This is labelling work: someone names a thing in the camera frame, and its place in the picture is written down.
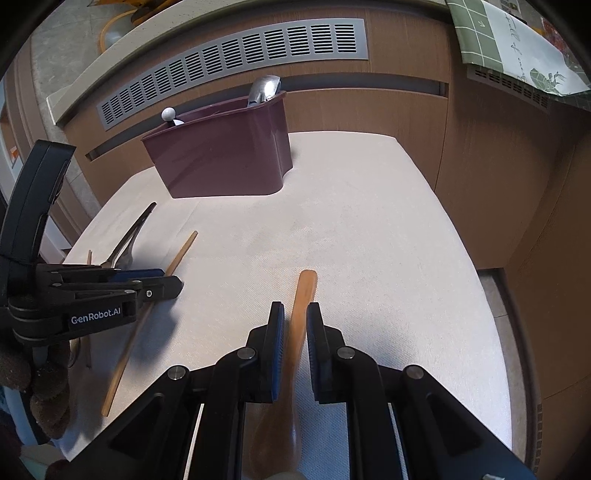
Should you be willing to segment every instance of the brown glove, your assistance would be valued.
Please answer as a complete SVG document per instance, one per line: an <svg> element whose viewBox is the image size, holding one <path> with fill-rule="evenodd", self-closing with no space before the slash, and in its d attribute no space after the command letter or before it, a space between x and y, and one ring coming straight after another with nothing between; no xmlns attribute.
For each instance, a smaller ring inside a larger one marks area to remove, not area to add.
<svg viewBox="0 0 591 480"><path fill-rule="evenodd" d="M52 439L61 438L70 422L69 356L68 342L51 345L47 362L31 372L19 344L0 338L0 385L20 391L31 387L31 413Z"/></svg>

